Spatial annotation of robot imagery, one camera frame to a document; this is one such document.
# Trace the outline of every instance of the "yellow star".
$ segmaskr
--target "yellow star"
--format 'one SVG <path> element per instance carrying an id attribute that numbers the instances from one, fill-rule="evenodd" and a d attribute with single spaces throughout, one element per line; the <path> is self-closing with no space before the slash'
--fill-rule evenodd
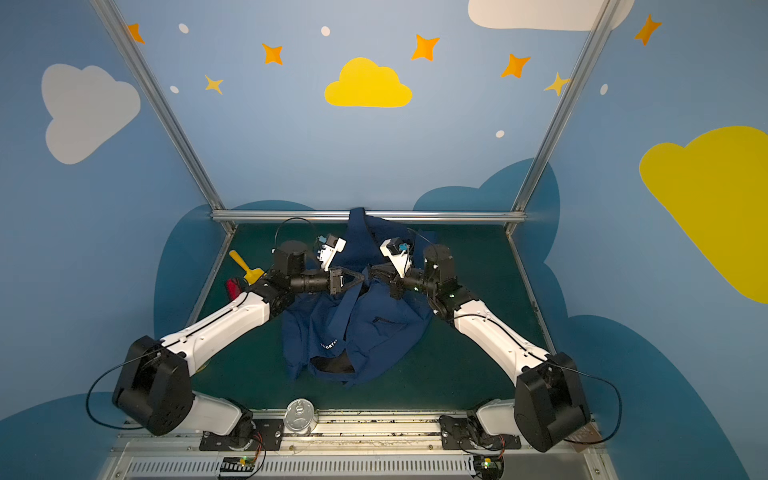
<path id="1" fill-rule="evenodd" d="M 530 59 L 531 57 L 517 58 L 514 55 L 509 55 L 509 65 L 507 65 L 507 69 L 502 73 L 502 78 L 507 75 L 514 75 L 515 77 L 520 78 L 520 75 L 523 74 L 525 63 Z"/>
<path id="2" fill-rule="evenodd" d="M 648 20 L 645 21 L 645 25 L 643 25 L 643 29 L 640 30 L 640 33 L 635 35 L 635 40 L 642 40 L 643 46 L 648 45 L 648 40 L 650 39 L 650 36 L 656 31 L 657 28 L 661 26 L 661 23 L 656 23 L 654 20 L 648 15 Z"/>
<path id="3" fill-rule="evenodd" d="M 560 96 L 560 93 L 562 92 L 562 89 L 563 89 L 563 85 L 567 84 L 569 81 L 571 81 L 571 79 L 570 79 L 570 78 L 566 78 L 565 80 L 563 80 L 562 78 L 560 78 L 560 72 L 558 72 L 558 73 L 556 74 L 556 78 L 555 78 L 555 80 L 554 80 L 554 84 L 552 84 L 552 85 L 550 85 L 550 86 L 546 87 L 546 88 L 544 89 L 544 91 L 547 91 L 547 90 L 554 90 L 554 91 L 556 91 L 556 92 L 558 93 L 558 97 L 559 97 L 559 96 Z"/>
<path id="4" fill-rule="evenodd" d="M 422 38 L 421 36 L 417 35 L 416 51 L 413 52 L 411 60 L 416 60 L 417 58 L 426 58 L 427 60 L 432 61 L 432 49 L 435 48 L 435 44 L 437 44 L 438 40 L 439 38 L 427 40 L 426 38 Z"/>
<path id="5" fill-rule="evenodd" d="M 131 33 L 131 37 L 134 38 L 135 41 L 139 43 L 144 43 L 144 39 L 139 35 L 139 24 L 134 23 L 133 25 L 128 26 L 128 31 Z"/>
<path id="6" fill-rule="evenodd" d="M 215 90 L 219 92 L 220 95 L 223 95 L 223 93 L 221 93 L 221 90 L 219 89 L 219 84 L 223 80 L 213 81 L 210 78 L 208 78 L 208 75 L 205 76 L 205 79 L 208 80 L 208 86 L 205 87 L 206 90 Z"/>
<path id="7" fill-rule="evenodd" d="M 278 65 L 282 65 L 283 61 L 280 60 L 280 51 L 283 50 L 283 47 L 267 47 L 266 44 L 261 44 L 264 46 L 264 51 L 266 52 L 266 58 L 264 59 L 264 63 L 277 63 Z"/>

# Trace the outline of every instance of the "green table surface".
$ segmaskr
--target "green table surface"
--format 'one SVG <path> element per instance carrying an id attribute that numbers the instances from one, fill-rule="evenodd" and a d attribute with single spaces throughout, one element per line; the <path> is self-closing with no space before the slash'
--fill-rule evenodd
<path id="1" fill-rule="evenodd" d="M 518 333 L 546 348 L 515 258 L 500 226 L 414 226 L 437 234 L 451 248 L 459 282 L 477 294 L 491 311 Z M 346 224 L 320 224 L 321 234 L 343 235 Z M 231 249 L 250 268 L 266 270 L 276 225 L 244 224 Z M 280 239 L 313 242 L 312 227 L 288 223 Z M 225 257 L 200 318 L 229 302 L 227 279 L 242 269 Z M 493 398 L 513 398 L 515 389 L 496 362 L 467 336 L 434 318 L 422 339 L 380 377 L 351 388 L 317 379 L 306 370 L 292 381 L 286 371 L 281 340 L 281 318 L 253 329 L 216 354 L 193 377 L 193 388 L 212 396 L 233 399 L 252 409 L 282 409 L 297 398 L 309 399 L 318 409 L 468 409 Z"/>

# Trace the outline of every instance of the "white cloud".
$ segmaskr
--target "white cloud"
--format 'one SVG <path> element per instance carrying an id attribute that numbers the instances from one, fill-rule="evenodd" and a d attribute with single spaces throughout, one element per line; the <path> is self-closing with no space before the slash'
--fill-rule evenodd
<path id="1" fill-rule="evenodd" d="M 82 70 L 56 64 L 45 69 L 43 102 L 53 120 L 45 143 L 56 160 L 76 164 L 128 125 L 141 100 L 133 85 L 115 81 L 91 65 Z"/>
<path id="2" fill-rule="evenodd" d="M 634 0 L 620 0 L 612 28 L 629 15 Z M 603 0 L 469 0 L 470 19 L 486 28 L 591 30 Z"/>

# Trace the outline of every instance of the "wall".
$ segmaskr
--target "wall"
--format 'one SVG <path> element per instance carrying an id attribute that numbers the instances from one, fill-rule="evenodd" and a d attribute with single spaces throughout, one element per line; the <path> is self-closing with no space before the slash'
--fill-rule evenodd
<path id="1" fill-rule="evenodd" d="M 448 210 L 422 196 L 533 157 L 602 2 L 572 3 L 118 1 L 229 208 L 342 210 Z"/>
<path id="2" fill-rule="evenodd" d="M 0 45 L 0 477 L 93 478 L 115 432 L 83 394 L 189 315 L 223 234 L 88 0 L 2 3 Z"/>
<path id="3" fill-rule="evenodd" d="M 515 231 L 555 345 L 624 394 L 622 479 L 768 472 L 766 18 L 637 0 Z"/>

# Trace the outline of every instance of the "yellow shovel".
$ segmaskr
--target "yellow shovel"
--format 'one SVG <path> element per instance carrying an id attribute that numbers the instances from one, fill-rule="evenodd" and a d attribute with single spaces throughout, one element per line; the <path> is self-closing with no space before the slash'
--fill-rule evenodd
<path id="1" fill-rule="evenodd" d="M 245 281 L 248 282 L 248 285 L 253 285 L 256 280 L 259 279 L 262 275 L 264 275 L 264 270 L 257 268 L 255 270 L 251 270 L 248 268 L 248 265 L 245 263 L 245 260 L 239 255 L 238 252 L 234 250 L 230 250 L 230 257 L 232 257 L 232 260 L 236 261 L 240 267 L 245 270 L 245 276 L 243 277 Z"/>

